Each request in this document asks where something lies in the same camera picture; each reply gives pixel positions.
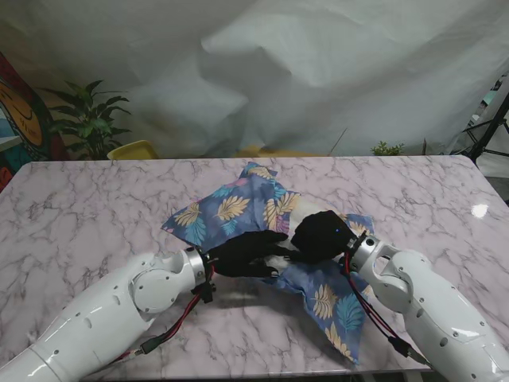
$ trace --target green plant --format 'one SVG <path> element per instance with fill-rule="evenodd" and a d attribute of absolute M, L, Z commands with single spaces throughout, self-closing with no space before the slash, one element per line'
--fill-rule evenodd
<path fill-rule="evenodd" d="M 114 136 L 130 132 L 127 129 L 119 129 L 113 126 L 111 112 L 115 110 L 130 114 L 126 109 L 114 106 L 117 102 L 129 102 L 127 98 L 117 95 L 103 103 L 96 103 L 94 99 L 99 94 L 120 92 L 94 92 L 102 81 L 95 81 L 84 88 L 65 81 L 75 94 L 59 92 L 52 89 L 42 88 L 68 103 L 70 106 L 50 107 L 50 110 L 58 111 L 73 119 L 58 119 L 50 127 L 51 132 L 59 132 L 66 135 L 74 135 L 79 140 L 67 146 L 70 151 L 84 152 L 78 160 L 90 158 L 92 160 L 106 159 L 107 153 L 121 146 L 122 143 L 113 139 Z"/>
<path fill-rule="evenodd" d="M 378 156 L 400 155 L 403 150 L 403 143 L 396 146 L 388 146 L 387 142 L 380 141 L 378 146 L 372 147 L 371 152 Z"/>

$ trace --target marble table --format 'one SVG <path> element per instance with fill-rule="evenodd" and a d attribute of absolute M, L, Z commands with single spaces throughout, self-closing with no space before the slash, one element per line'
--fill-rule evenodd
<path fill-rule="evenodd" d="M 373 216 L 376 235 L 422 251 L 509 345 L 509 209 L 464 157 L 256 158 L 318 204 Z M 0 365 L 83 288 L 144 251 L 185 244 L 160 229 L 173 212 L 233 181 L 246 159 L 34 162 L 0 194 Z M 298 296 L 252 279 L 216 278 L 179 334 L 90 380 L 276 376 L 422 368 L 368 322 L 352 366 Z M 157 320 L 160 333 L 189 294 Z M 402 319 L 377 305 L 404 338 Z"/>

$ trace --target yellow chair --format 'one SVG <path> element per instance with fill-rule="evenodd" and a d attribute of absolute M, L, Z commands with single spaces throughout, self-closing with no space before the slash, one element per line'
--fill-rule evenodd
<path fill-rule="evenodd" d="M 117 147 L 110 151 L 107 156 L 113 161 L 159 159 L 152 143 L 149 141 L 137 141 Z"/>

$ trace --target blue floral cloth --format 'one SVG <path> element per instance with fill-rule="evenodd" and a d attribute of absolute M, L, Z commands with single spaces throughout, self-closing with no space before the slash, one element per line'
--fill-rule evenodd
<path fill-rule="evenodd" d="M 300 194 L 287 191 L 276 174 L 249 162 L 239 179 L 172 215 L 162 229 L 205 251 L 244 232 L 287 233 Z"/>
<path fill-rule="evenodd" d="M 276 174 L 250 162 L 239 179 L 178 211 L 162 228 L 205 251 L 244 232 L 270 229 L 287 233 L 289 215 L 300 194 L 287 191 L 275 180 Z M 342 218 L 354 232 L 374 231 L 370 217 L 350 214 Z M 358 290 L 367 291 L 365 281 L 356 274 L 352 278 Z M 264 282 L 302 294 L 307 312 L 332 344 L 350 361 L 359 362 L 365 314 L 338 263 L 332 260 L 315 265 L 291 263 L 276 279 Z"/>
<path fill-rule="evenodd" d="M 368 216 L 342 216 L 348 226 L 358 233 L 373 233 L 373 220 Z M 357 290 L 367 294 L 370 287 L 356 273 L 352 280 Z M 265 283 L 304 297 L 305 309 L 322 329 L 328 340 L 345 357 L 359 363 L 360 334 L 366 317 L 353 294 L 347 279 L 340 273 L 340 265 L 332 260 L 318 264 L 292 263 L 276 279 Z"/>

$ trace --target wire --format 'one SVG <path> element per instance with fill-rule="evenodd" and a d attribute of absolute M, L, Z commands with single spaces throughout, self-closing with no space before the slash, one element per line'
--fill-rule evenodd
<path fill-rule="evenodd" d="M 184 322 L 185 318 L 188 317 L 189 313 L 191 313 L 191 310 L 194 309 L 196 305 L 198 305 L 198 302 L 200 301 L 200 298 L 202 297 L 202 294 L 205 290 L 205 285 L 208 285 L 210 287 L 210 280 L 212 279 L 212 276 L 215 273 L 214 266 L 210 266 L 208 277 L 205 283 L 200 284 L 193 290 L 194 297 L 189 301 L 188 305 L 184 309 L 184 313 L 179 317 L 177 322 L 175 322 L 171 328 L 166 330 L 164 333 L 159 334 L 156 337 L 151 337 L 147 341 L 143 342 L 139 348 L 135 350 L 128 350 L 121 354 L 118 358 L 116 358 L 114 361 L 112 361 L 107 367 L 110 367 L 113 364 L 128 361 L 129 359 L 132 359 L 136 356 L 139 356 L 140 354 L 148 354 L 152 352 L 154 349 L 156 349 L 159 345 L 167 342 L 170 338 L 175 336 L 177 334 L 178 330 L 181 328 L 182 323 Z"/>
<path fill-rule="evenodd" d="M 355 284 L 353 283 L 352 281 L 352 278 L 350 277 L 350 254 L 348 252 L 345 252 L 344 254 L 345 258 L 344 258 L 344 266 L 345 266 L 345 271 L 346 271 L 346 274 L 347 274 L 347 280 L 348 280 L 348 283 L 350 284 L 350 287 L 351 289 L 353 290 L 354 292 L 354 295 L 357 297 L 357 299 L 359 300 L 359 303 L 360 305 L 363 307 L 364 311 L 366 312 L 367 316 L 373 321 L 373 323 L 375 324 L 375 326 L 383 333 L 383 335 L 385 335 L 386 337 L 387 334 L 384 333 L 379 325 L 375 322 L 375 319 L 376 321 L 378 321 L 378 323 L 386 330 L 388 331 L 390 334 L 392 334 L 393 336 L 395 336 L 396 338 L 399 338 L 399 336 L 396 334 L 395 331 L 393 331 L 393 329 L 389 326 L 389 324 L 387 324 L 385 322 L 385 320 L 382 318 L 382 316 L 380 316 L 380 314 L 375 310 L 375 308 L 373 308 L 373 306 L 368 302 L 366 301 L 366 299 L 364 298 L 364 296 L 362 296 L 362 294 L 357 290 Z"/>
<path fill-rule="evenodd" d="M 380 333 L 382 333 L 389 341 L 389 343 L 394 347 L 394 350 L 402 354 L 404 357 L 410 357 L 421 364 L 426 364 L 431 367 L 431 364 L 419 352 L 417 352 L 412 347 L 412 345 L 400 338 L 400 336 L 395 331 L 393 331 L 393 329 L 389 326 L 389 324 L 385 322 L 385 320 L 382 318 L 382 316 L 380 316 L 375 308 L 373 308 L 373 306 L 368 301 L 366 301 L 362 294 L 357 290 L 356 285 L 353 283 L 352 278 L 350 277 L 350 258 L 350 253 L 346 251 L 344 253 L 344 273 L 348 280 L 348 284 L 350 284 L 354 295 L 357 297 L 357 300 L 359 300 L 359 303 L 366 312 L 366 315 L 371 319 L 373 324 L 375 324 Z"/>

